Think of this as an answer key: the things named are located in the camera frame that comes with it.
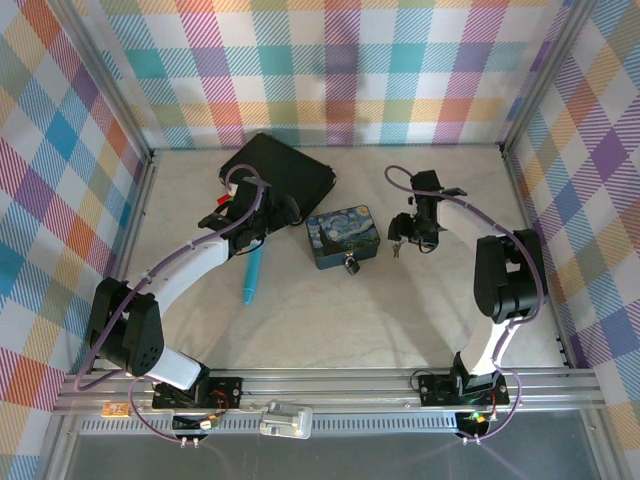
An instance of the plaid wallpaper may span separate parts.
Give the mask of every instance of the plaid wallpaper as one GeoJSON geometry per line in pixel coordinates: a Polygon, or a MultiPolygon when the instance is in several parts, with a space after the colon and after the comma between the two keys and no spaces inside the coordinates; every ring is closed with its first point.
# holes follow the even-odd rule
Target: plaid wallpaper
{"type": "Polygon", "coordinates": [[[570,3],[75,0],[159,148],[495,143],[570,3]]]}
{"type": "Polygon", "coordinates": [[[513,162],[582,366],[640,478],[640,2],[602,0],[513,162]]]}
{"type": "Polygon", "coordinates": [[[0,479],[27,479],[142,163],[44,0],[0,3],[0,479]]]}

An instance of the purple cable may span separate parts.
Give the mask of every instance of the purple cable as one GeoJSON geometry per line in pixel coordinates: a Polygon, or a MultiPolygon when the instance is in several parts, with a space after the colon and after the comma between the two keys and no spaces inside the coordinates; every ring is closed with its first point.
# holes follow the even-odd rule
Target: purple cable
{"type": "MultiPolygon", "coordinates": [[[[527,262],[527,266],[529,267],[529,269],[531,270],[531,273],[533,275],[533,281],[534,281],[534,283],[536,285],[536,294],[537,294],[537,297],[538,297],[538,305],[536,306],[535,312],[531,316],[529,316],[527,318],[524,318],[522,320],[511,320],[509,322],[509,324],[507,325],[507,327],[505,328],[504,333],[498,339],[498,342],[496,343],[496,348],[493,350],[493,355],[491,356],[491,360],[493,362],[493,365],[496,367],[496,370],[498,372],[502,373],[502,374],[509,373],[509,374],[513,375],[513,377],[516,380],[516,383],[518,384],[518,390],[517,390],[517,394],[516,394],[516,402],[513,405],[513,408],[511,409],[511,411],[507,414],[507,417],[504,419],[504,422],[502,422],[502,424],[500,424],[500,426],[498,426],[491,433],[487,433],[486,435],[484,435],[482,437],[479,437],[478,439],[491,438],[494,435],[497,435],[498,433],[500,433],[507,426],[507,424],[511,421],[511,419],[513,418],[513,416],[516,413],[518,405],[520,405],[520,400],[522,399],[522,380],[520,380],[520,376],[514,370],[510,370],[508,368],[503,368],[500,365],[498,365],[497,359],[500,357],[500,353],[502,352],[502,349],[504,348],[507,340],[509,339],[509,335],[511,334],[511,331],[512,331],[513,327],[516,326],[516,325],[524,325],[526,323],[533,322],[536,318],[538,318],[538,315],[539,315],[540,311],[542,310],[542,305],[544,305],[544,289],[543,289],[543,286],[542,286],[542,277],[540,277],[540,272],[538,271],[538,268],[536,267],[536,264],[535,264],[535,261],[533,260],[533,257],[531,256],[529,251],[525,248],[525,246],[522,244],[520,239],[513,234],[513,232],[510,232],[509,230],[504,228],[502,225],[497,223],[495,220],[493,220],[491,217],[486,215],[484,212],[482,212],[478,208],[474,207],[469,202],[466,202],[466,201],[460,199],[459,197],[454,197],[454,196],[447,195],[445,193],[440,193],[440,192],[427,192],[427,191],[424,191],[424,190],[413,190],[411,188],[403,187],[399,183],[391,180],[391,177],[389,177],[389,171],[390,170],[399,170],[399,171],[407,174],[409,177],[412,177],[413,175],[411,174],[411,172],[409,170],[407,170],[406,168],[401,167],[399,165],[390,165],[390,166],[388,166],[384,170],[384,177],[394,187],[396,187],[396,188],[398,188],[398,189],[400,189],[400,190],[402,190],[404,192],[412,193],[414,195],[424,195],[426,197],[438,197],[438,198],[443,198],[445,200],[449,200],[449,201],[451,201],[453,203],[457,203],[458,205],[460,205],[460,206],[468,209],[469,211],[471,211],[473,214],[475,214],[477,217],[479,217],[484,222],[489,224],[491,227],[495,228],[496,230],[498,230],[501,233],[504,233],[516,245],[516,247],[518,247],[518,250],[520,251],[520,253],[524,257],[525,261],[527,262]]],[[[464,435],[464,436],[466,436],[466,437],[468,437],[468,438],[472,438],[472,439],[476,438],[476,437],[474,437],[472,435],[469,435],[468,433],[465,433],[465,432],[462,432],[462,431],[460,431],[459,433],[464,435]]]]}
{"type": "Polygon", "coordinates": [[[249,208],[249,210],[247,210],[247,212],[242,217],[240,217],[237,221],[233,222],[231,225],[228,225],[228,226],[226,226],[226,227],[224,227],[224,228],[222,228],[222,229],[220,229],[218,231],[212,232],[209,235],[205,235],[204,237],[201,237],[201,238],[195,240],[194,242],[192,242],[192,244],[185,245],[184,247],[179,248],[178,250],[173,252],[171,255],[169,255],[167,258],[165,258],[164,260],[160,261],[160,263],[158,263],[155,267],[153,267],[149,271],[147,276],[145,278],[143,278],[142,280],[140,280],[140,282],[135,287],[133,287],[131,292],[129,292],[129,294],[125,297],[125,299],[122,301],[122,303],[120,305],[118,305],[118,308],[116,308],[115,312],[113,312],[113,315],[111,316],[111,319],[105,325],[104,330],[102,331],[102,333],[98,337],[98,340],[96,340],[96,343],[93,345],[93,347],[91,348],[91,350],[87,354],[87,357],[84,359],[84,362],[82,362],[82,365],[80,365],[80,369],[78,370],[78,373],[76,375],[76,379],[73,382],[73,388],[75,389],[76,392],[87,391],[87,390],[95,387],[96,385],[104,382],[105,380],[113,377],[114,375],[122,372],[122,370],[109,372],[106,375],[98,378],[97,380],[94,380],[93,382],[91,382],[91,383],[89,383],[87,385],[80,385],[80,382],[82,381],[82,378],[86,375],[87,370],[89,370],[89,366],[91,365],[93,360],[98,355],[98,352],[100,351],[100,348],[102,348],[102,345],[104,344],[105,340],[107,339],[107,336],[109,336],[109,333],[111,333],[111,330],[113,330],[113,327],[115,326],[115,324],[117,323],[118,319],[120,318],[120,316],[124,312],[124,309],[127,308],[127,305],[129,305],[131,300],[133,300],[133,297],[135,297],[135,295],[143,287],[145,287],[149,283],[150,279],[155,277],[160,271],[162,271],[162,269],[164,269],[167,265],[169,265],[175,259],[177,259],[178,257],[180,257],[180,256],[184,255],[185,253],[191,251],[193,248],[195,248],[195,247],[197,247],[197,246],[199,246],[199,245],[201,245],[201,244],[203,244],[205,242],[208,242],[208,241],[210,241],[210,240],[212,240],[214,238],[217,238],[220,235],[223,235],[223,234],[233,230],[234,228],[238,227],[239,225],[242,225],[253,214],[253,212],[255,212],[258,209],[258,207],[260,206],[260,201],[262,200],[262,179],[260,178],[260,175],[258,174],[258,172],[256,171],[255,168],[253,168],[250,165],[245,165],[245,164],[239,164],[239,165],[234,166],[227,173],[227,176],[225,178],[225,185],[226,185],[227,189],[229,189],[229,180],[231,178],[231,175],[236,170],[241,170],[241,169],[248,170],[249,172],[251,172],[251,174],[253,174],[253,176],[256,178],[256,180],[258,182],[258,189],[257,189],[257,192],[256,192],[256,198],[254,199],[253,204],[251,205],[251,208],[249,208]]]}

